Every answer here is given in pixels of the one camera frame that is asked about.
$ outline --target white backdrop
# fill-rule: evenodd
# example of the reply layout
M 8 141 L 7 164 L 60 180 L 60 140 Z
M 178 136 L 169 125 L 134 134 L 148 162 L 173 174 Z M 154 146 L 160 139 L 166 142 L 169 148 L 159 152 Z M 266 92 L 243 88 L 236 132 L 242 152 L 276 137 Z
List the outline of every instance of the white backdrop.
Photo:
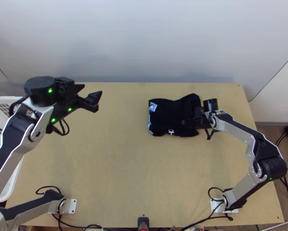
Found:
M 236 82 L 255 94 L 288 60 L 288 0 L 0 0 L 12 81 Z

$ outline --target black cable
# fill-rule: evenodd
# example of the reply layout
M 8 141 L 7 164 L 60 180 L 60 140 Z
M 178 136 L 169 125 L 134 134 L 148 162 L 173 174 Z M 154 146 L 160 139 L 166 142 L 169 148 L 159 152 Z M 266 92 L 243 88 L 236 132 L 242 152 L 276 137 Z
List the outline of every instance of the black cable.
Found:
M 52 214 L 52 216 L 58 221 L 59 217 L 57 218 L 54 214 Z M 66 226 L 69 226 L 71 228 L 76 228 L 76 229 L 102 229 L 102 227 L 97 224 L 90 224 L 88 226 L 76 226 L 76 225 L 68 224 L 62 220 L 60 220 L 59 222 Z
M 52 186 L 52 185 L 43 186 L 43 187 L 37 189 L 35 193 L 36 193 L 37 195 L 44 195 L 44 192 L 39 192 L 39 190 L 41 190 L 41 189 L 46 189 L 46 188 L 55 188 L 60 194 L 62 194 L 62 192 L 60 191 L 60 189 L 59 189 L 58 187 Z
M 29 94 L 26 94 L 25 96 L 23 96 L 22 98 L 20 98 L 19 100 L 17 100 L 16 102 L 13 102 L 10 107 L 8 108 L 8 113 L 9 113 L 9 117 L 11 117 L 13 115 L 13 109 L 15 108 L 16 105 L 22 103 L 24 100 L 26 100 L 29 97 Z
M 284 131 L 284 132 L 281 134 L 281 136 L 277 139 L 277 141 L 275 142 L 275 145 L 276 145 L 277 147 L 280 145 L 281 141 L 287 136 L 287 135 L 285 134 L 285 132 L 286 132 L 286 131 Z
M 284 185 L 286 185 L 282 178 L 280 178 L 280 180 L 281 180 L 281 182 L 282 182 Z
M 67 126 L 67 132 L 65 131 L 65 128 L 64 128 L 64 126 L 63 126 L 62 121 L 63 121 L 63 122 L 65 123 L 65 125 Z M 62 128 L 62 131 L 63 131 L 63 132 L 61 132 L 60 130 L 58 130 L 57 127 L 55 127 L 55 126 L 53 126 L 53 131 L 54 131 L 55 133 L 57 133 L 58 135 L 61 135 L 61 136 L 66 136 L 66 135 L 68 135 L 69 132 L 70 132 L 70 128 L 69 128 L 69 125 L 67 124 L 67 122 L 66 122 L 64 119 L 61 119 L 61 120 L 59 121 L 59 124 L 60 124 L 60 127 Z
M 222 189 L 220 189 L 220 188 L 218 188 L 218 187 L 211 187 L 211 188 L 208 190 L 208 196 L 210 197 L 211 200 L 213 200 L 213 201 L 219 201 L 219 202 L 224 201 L 223 199 L 216 200 L 216 199 L 212 198 L 212 197 L 210 196 L 210 191 L 211 191 L 211 189 L 218 189 L 218 190 L 220 190 L 222 193 L 224 192 Z
M 280 145 L 281 141 L 282 141 L 286 136 L 287 136 L 287 135 L 284 135 L 284 136 L 280 139 L 280 141 L 276 144 L 277 147 Z
M 62 119 L 62 121 L 63 121 L 63 122 L 65 123 L 65 125 L 67 126 L 67 132 L 66 132 L 66 134 L 65 134 L 65 136 L 66 136 L 66 135 L 69 134 L 70 128 L 69 128 L 69 125 L 67 124 L 67 122 L 65 121 L 65 119 Z
M 219 203 L 219 204 L 215 207 L 215 209 L 212 211 L 212 213 L 211 213 L 207 218 L 202 219 L 202 220 L 200 220 L 200 221 L 198 221 L 198 222 L 196 222 L 196 223 L 190 224 L 190 225 L 188 225 L 188 226 L 186 226 L 186 227 L 183 227 L 183 228 L 181 229 L 181 231 L 187 230 L 188 228 L 191 228 L 191 227 L 193 227 L 193 226 L 195 226 L 195 225 L 197 225 L 197 224 L 200 224 L 200 223 L 202 223 L 202 222 L 205 222 L 205 221 L 207 221 L 207 220 L 216 219 L 216 218 L 227 218 L 228 220 L 233 221 L 233 218 L 230 217 L 230 216 L 228 216 L 227 213 L 225 213 L 225 216 L 211 217 L 211 216 L 214 214 L 214 212 L 216 211 L 216 209 L 217 209 L 221 204 L 223 204 L 223 203 L 224 203 L 224 201 L 221 202 L 221 203 Z

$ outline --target cable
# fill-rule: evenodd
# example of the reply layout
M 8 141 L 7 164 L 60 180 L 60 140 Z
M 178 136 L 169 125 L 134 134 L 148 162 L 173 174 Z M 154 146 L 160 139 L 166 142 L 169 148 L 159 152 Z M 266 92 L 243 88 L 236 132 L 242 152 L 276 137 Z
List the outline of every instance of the cable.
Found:
M 208 196 L 210 197 L 211 200 L 213 200 L 213 201 L 219 201 L 219 202 L 224 201 L 223 199 L 217 200 L 217 199 L 212 198 L 212 197 L 210 196 L 210 191 L 211 191 L 211 189 L 218 189 L 218 190 L 220 190 L 222 193 L 224 192 L 222 189 L 220 189 L 220 188 L 218 188 L 218 187 L 211 187 L 211 188 L 208 190 Z
M 275 145 L 278 147 L 281 143 L 281 141 L 287 136 L 287 134 L 285 134 L 286 131 L 284 131 L 281 136 L 277 139 L 277 141 L 275 142 Z
M 60 194 L 62 194 L 62 192 L 60 191 L 60 189 L 59 189 L 58 187 L 52 186 L 52 185 L 43 186 L 43 187 L 37 189 L 35 193 L 36 193 L 37 195 L 44 195 L 44 192 L 39 192 L 39 190 L 41 190 L 41 189 L 46 189 L 46 188 L 55 188 Z
M 41 189 L 45 189 L 45 188 L 55 188 L 60 194 L 62 194 L 61 190 L 56 187 L 56 186 L 51 186 L 51 185 L 48 185 L 48 186 L 43 186 L 43 187 L 40 187 L 39 189 L 36 190 L 36 194 L 37 195 L 44 195 L 44 192 L 39 192 Z M 75 225 L 71 225 L 71 224 L 68 224 L 66 222 L 63 222 L 62 221 L 62 214 L 59 214 L 58 218 L 52 214 L 52 216 L 58 221 L 58 228 L 60 229 L 60 231 L 63 231 L 62 229 L 62 226 L 60 225 L 61 223 L 66 225 L 66 226 L 69 226 L 69 227 L 72 227 L 72 228 L 77 228 L 77 229 L 83 229 L 83 231 L 85 231 L 86 229 L 102 229 L 102 226 L 100 225 L 97 225 L 97 224 L 90 224 L 90 225 L 87 225 L 87 226 L 75 226 Z
M 24 100 L 26 100 L 29 97 L 29 94 L 26 94 L 25 96 L 23 96 L 22 98 L 20 98 L 19 100 L 17 100 L 16 102 L 13 102 L 10 107 L 8 108 L 8 113 L 9 113 L 9 117 L 11 117 L 13 115 L 13 109 L 15 108 L 16 105 L 22 103 Z
M 62 221 L 59 217 L 57 218 L 54 214 L 52 214 L 52 216 L 57 220 L 59 221 L 59 223 L 62 223 L 66 226 L 69 226 L 71 228 L 76 228 L 76 229 L 102 229 L 102 227 L 100 225 L 97 225 L 97 224 L 90 224 L 88 226 L 75 226 L 75 225 L 72 225 L 72 224 L 68 224 L 64 221 Z
M 65 128 L 64 128 L 64 126 L 63 126 L 62 121 L 63 121 L 63 122 L 65 123 L 65 125 L 67 126 L 67 132 L 65 131 Z M 66 135 L 68 135 L 69 132 L 70 132 L 70 128 L 69 128 L 69 125 L 67 124 L 67 122 L 66 122 L 64 119 L 61 119 L 61 120 L 59 121 L 59 124 L 60 124 L 60 127 L 62 128 L 62 131 L 63 131 L 63 132 L 61 132 L 60 130 L 58 130 L 57 127 L 55 127 L 55 126 L 53 126 L 53 131 L 54 131 L 55 133 L 57 133 L 58 135 L 61 135 L 61 136 L 66 136 Z
M 183 228 L 181 229 L 181 231 L 185 231 L 185 230 L 187 230 L 188 228 L 191 228 L 191 227 L 193 227 L 193 226 L 195 226 L 195 225 L 197 225 L 197 224 L 200 224 L 200 223 L 205 222 L 205 221 L 210 220 L 210 219 L 227 218 L 228 220 L 233 221 L 233 218 L 230 217 L 230 216 L 228 216 L 227 213 L 225 213 L 225 216 L 211 217 L 211 216 L 214 214 L 214 212 L 216 211 L 216 209 L 217 209 L 221 204 L 223 204 L 223 203 L 224 203 L 224 201 L 222 201 L 221 203 L 219 203 L 219 204 L 215 207 L 215 209 L 212 211 L 212 213 L 211 213 L 207 218 L 202 219 L 202 220 L 200 220 L 200 221 L 198 221 L 198 222 L 196 222 L 196 223 L 190 224 L 190 225 L 188 225 L 188 226 L 186 226 L 186 227 L 183 227 Z

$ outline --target tabletop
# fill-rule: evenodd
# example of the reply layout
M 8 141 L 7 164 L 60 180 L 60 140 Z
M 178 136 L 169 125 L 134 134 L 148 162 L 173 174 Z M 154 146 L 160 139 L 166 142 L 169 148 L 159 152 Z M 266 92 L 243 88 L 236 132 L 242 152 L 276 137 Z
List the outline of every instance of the tabletop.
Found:
M 211 213 L 210 187 L 234 187 L 248 172 L 246 144 L 226 132 L 210 141 L 204 130 L 195 137 L 148 131 L 148 100 L 177 100 L 195 93 L 218 99 L 219 109 L 256 129 L 243 91 L 224 83 L 85 83 L 80 96 L 103 91 L 99 111 L 79 109 L 66 117 L 70 134 L 46 135 L 25 154 L 7 207 L 38 198 L 35 190 L 58 186 L 77 199 L 75 214 L 62 220 L 86 226 L 136 227 L 147 216 L 151 227 L 182 227 Z M 272 182 L 248 198 L 233 221 L 213 219 L 204 226 L 280 223 L 284 221 Z M 57 226 L 44 214 L 27 223 Z

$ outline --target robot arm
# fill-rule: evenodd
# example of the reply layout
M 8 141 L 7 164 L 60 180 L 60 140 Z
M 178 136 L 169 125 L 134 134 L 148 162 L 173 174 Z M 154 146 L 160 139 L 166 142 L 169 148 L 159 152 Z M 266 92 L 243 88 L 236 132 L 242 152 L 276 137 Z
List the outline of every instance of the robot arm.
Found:
M 216 99 L 204 101 L 204 115 L 214 131 L 228 132 L 247 144 L 245 157 L 249 165 L 248 174 L 234 188 L 224 190 L 222 198 L 219 198 L 225 202 L 223 211 L 241 208 L 246 199 L 266 183 L 286 176 L 288 168 L 278 147 L 262 133 L 218 110 Z
M 74 84 L 65 77 L 35 77 L 25 83 L 29 97 L 19 101 L 20 106 L 8 119 L 1 137 L 0 193 L 23 155 L 34 149 L 46 133 L 57 130 L 55 123 L 78 108 L 98 111 L 102 92 L 81 98 L 77 93 L 83 88 L 84 84 Z M 75 206 L 75 199 L 67 199 L 50 189 L 42 198 L 8 209 L 0 208 L 0 231 L 11 230 L 43 213 L 74 213 Z

